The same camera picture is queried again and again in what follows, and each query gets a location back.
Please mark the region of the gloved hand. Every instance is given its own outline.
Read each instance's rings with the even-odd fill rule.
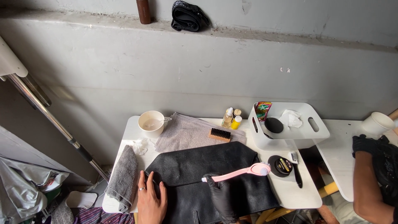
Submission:
[[[219,176],[219,174],[208,173],[203,177],[207,179],[207,183],[210,187],[211,200],[220,214],[222,223],[236,223],[238,221],[238,217],[232,209],[229,183],[227,181],[214,182],[211,178],[212,176]]]
[[[361,134],[359,137],[358,136],[353,136],[352,137],[352,157],[355,158],[355,153],[358,151],[365,151],[370,154],[376,155],[378,152],[377,149],[377,140],[374,140],[373,138],[366,138],[366,135]]]

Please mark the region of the pink brush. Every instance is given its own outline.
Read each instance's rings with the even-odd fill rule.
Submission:
[[[230,178],[236,177],[236,176],[244,174],[244,173],[251,173],[254,175],[258,175],[258,176],[266,176],[270,172],[271,172],[271,166],[269,165],[269,163],[261,162],[261,163],[255,163],[248,168],[239,169],[232,173],[228,173],[228,174],[225,174],[222,176],[215,176],[215,177],[211,177],[211,178],[214,180],[214,182],[220,182],[220,181],[225,181],[225,180],[228,180]],[[207,182],[205,177],[202,178],[202,182]]]

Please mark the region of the white cup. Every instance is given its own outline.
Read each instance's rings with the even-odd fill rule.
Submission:
[[[155,110],[150,110],[145,113],[143,113],[140,118],[138,118],[138,126],[141,128],[141,130],[144,132],[145,136],[147,138],[158,138],[160,134],[163,132],[164,129],[164,123],[155,130],[148,130],[147,127],[145,127],[145,122],[148,121],[149,119],[156,119],[158,121],[164,120],[164,116],[162,113],[155,111]]]
[[[373,135],[380,135],[394,129],[395,123],[387,115],[380,112],[373,112],[368,118],[362,121],[362,128]]]

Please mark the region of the gray microfiber cloth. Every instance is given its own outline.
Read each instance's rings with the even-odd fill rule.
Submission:
[[[209,131],[211,128],[231,132],[231,141],[239,141],[246,144],[244,131],[226,129],[177,112],[171,117],[173,119],[168,122],[169,124],[155,144],[155,151],[157,152],[178,151],[225,143],[224,141],[209,138]]]
[[[51,224],[72,224],[74,221],[72,210],[64,199],[51,214]]]
[[[112,173],[112,178],[105,192],[119,202],[120,212],[128,214],[137,192],[139,176],[138,161],[130,145],[126,145],[123,149]]]

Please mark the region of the bag flap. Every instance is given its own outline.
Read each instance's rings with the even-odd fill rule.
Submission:
[[[145,170],[155,171],[154,182],[180,186],[201,182],[206,173],[221,175],[258,163],[257,152],[235,141],[159,154]]]

